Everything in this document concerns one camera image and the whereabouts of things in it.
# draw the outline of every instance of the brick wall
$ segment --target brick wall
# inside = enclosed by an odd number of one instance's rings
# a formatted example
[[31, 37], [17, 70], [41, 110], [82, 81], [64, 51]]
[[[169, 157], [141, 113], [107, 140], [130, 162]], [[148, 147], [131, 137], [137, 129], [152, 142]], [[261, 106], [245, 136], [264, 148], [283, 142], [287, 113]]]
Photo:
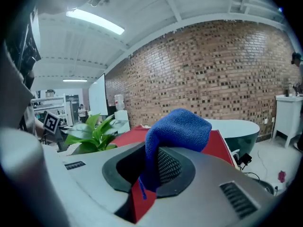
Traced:
[[286, 33], [264, 24], [213, 21], [157, 38], [106, 75], [110, 105], [123, 94], [130, 125], [153, 125], [176, 108], [243, 119], [269, 134], [275, 95], [298, 80]]

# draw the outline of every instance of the water bottle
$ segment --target water bottle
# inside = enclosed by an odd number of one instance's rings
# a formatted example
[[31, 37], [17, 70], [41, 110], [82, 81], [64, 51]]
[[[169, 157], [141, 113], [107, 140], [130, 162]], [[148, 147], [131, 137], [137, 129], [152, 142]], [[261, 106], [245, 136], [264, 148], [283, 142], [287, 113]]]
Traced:
[[125, 108], [124, 97], [122, 94], [115, 95], [115, 105], [117, 111], [123, 110]]

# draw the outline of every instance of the vent slot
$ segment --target vent slot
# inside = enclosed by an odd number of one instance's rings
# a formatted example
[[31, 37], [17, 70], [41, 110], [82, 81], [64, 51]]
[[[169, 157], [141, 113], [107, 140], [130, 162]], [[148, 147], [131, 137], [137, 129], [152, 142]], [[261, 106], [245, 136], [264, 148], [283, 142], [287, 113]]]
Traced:
[[257, 210], [257, 207], [234, 182], [222, 184], [220, 188], [240, 219]]
[[86, 165], [83, 161], [77, 161], [69, 164], [65, 164], [67, 170], [72, 170], [74, 168]]

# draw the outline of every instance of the pink object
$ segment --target pink object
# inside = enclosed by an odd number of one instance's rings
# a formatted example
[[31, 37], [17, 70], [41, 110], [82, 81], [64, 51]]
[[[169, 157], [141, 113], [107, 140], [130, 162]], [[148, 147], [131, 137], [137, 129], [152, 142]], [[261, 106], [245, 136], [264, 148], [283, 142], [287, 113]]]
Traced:
[[285, 177], [286, 177], [286, 172], [280, 171], [278, 174], [278, 180], [283, 183], [285, 182]]

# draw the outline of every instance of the ceiling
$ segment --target ceiling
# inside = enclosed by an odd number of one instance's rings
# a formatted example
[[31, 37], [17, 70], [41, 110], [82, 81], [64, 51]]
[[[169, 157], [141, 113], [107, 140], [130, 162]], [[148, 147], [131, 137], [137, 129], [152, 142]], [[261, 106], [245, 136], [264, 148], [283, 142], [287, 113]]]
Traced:
[[79, 9], [125, 31], [117, 35], [65, 14], [40, 15], [42, 59], [34, 66], [33, 90], [89, 87], [143, 45], [190, 24], [218, 19], [249, 20], [280, 29], [286, 24], [272, 0], [102, 0], [95, 8], [85, 4]]

